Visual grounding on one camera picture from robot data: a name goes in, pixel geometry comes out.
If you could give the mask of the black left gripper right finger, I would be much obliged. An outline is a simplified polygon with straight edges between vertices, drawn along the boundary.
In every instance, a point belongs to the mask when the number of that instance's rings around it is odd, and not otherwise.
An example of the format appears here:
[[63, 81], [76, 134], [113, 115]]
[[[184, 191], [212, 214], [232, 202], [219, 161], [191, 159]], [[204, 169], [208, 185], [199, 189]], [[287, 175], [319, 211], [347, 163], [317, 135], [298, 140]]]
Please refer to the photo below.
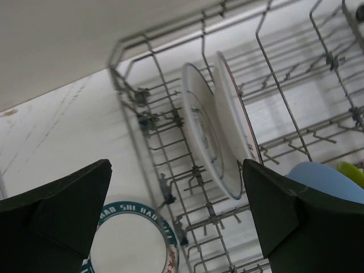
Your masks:
[[273, 272], [362, 272], [363, 189], [323, 188], [250, 159], [243, 180], [263, 256]]

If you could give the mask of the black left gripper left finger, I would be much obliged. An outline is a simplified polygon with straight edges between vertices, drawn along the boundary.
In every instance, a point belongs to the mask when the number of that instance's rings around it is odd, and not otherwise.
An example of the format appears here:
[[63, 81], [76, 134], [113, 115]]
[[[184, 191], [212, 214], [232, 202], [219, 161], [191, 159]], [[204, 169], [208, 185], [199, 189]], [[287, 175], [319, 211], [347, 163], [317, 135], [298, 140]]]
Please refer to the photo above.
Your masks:
[[1, 200], [1, 272], [80, 272], [111, 174], [111, 162], [101, 159]]

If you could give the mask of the light blue plastic plate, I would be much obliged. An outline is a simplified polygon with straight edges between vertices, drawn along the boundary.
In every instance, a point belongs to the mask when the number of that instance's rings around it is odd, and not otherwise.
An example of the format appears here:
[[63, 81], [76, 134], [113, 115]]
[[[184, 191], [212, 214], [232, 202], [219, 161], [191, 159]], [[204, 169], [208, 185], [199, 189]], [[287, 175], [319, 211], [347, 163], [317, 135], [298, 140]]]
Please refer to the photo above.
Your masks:
[[[328, 186], [331, 182], [338, 184], [339, 182], [344, 183], [347, 179], [351, 180], [337, 171], [337, 165], [332, 168], [326, 164], [316, 162], [299, 163], [286, 174], [286, 177], [310, 187], [320, 186], [322, 188]], [[363, 181], [351, 181], [363, 188]]]

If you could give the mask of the lime green plastic plate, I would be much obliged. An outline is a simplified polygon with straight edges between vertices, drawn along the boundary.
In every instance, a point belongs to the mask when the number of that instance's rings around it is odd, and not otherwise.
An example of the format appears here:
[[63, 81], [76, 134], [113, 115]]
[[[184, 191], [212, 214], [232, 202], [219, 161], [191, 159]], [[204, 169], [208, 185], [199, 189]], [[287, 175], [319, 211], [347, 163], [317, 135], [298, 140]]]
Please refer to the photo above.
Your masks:
[[355, 165], [348, 162], [339, 162], [337, 171], [350, 178], [353, 181], [363, 181], [363, 172]]

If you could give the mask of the white plate teal lettered rim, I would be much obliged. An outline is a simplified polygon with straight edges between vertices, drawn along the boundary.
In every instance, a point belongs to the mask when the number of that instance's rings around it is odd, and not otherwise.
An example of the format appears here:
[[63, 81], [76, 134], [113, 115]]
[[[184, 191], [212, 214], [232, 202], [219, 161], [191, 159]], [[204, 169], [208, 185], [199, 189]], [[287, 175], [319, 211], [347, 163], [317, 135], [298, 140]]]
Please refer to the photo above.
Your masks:
[[177, 237], [153, 208], [118, 201], [100, 214], [89, 257], [81, 272], [178, 272]]

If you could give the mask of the white plate orange sunburst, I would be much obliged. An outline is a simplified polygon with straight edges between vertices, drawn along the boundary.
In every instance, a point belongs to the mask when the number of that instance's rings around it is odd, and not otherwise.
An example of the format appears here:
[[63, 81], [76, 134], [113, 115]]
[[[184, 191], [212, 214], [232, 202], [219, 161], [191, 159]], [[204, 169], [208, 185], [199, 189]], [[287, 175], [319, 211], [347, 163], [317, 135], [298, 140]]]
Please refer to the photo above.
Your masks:
[[214, 63], [215, 104], [222, 131], [235, 158], [262, 163], [257, 139], [242, 102], [238, 86], [222, 52], [216, 52]]

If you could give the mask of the white plate blue rim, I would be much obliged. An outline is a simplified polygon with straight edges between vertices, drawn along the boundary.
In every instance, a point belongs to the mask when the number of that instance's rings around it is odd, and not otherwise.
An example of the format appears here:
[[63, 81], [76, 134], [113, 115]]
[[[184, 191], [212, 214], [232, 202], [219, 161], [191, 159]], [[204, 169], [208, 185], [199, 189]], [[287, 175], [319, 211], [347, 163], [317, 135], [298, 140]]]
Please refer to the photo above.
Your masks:
[[214, 93], [192, 63], [182, 66], [181, 82], [189, 144], [224, 194], [232, 200], [239, 200], [243, 195], [243, 180], [238, 160], [218, 119]]

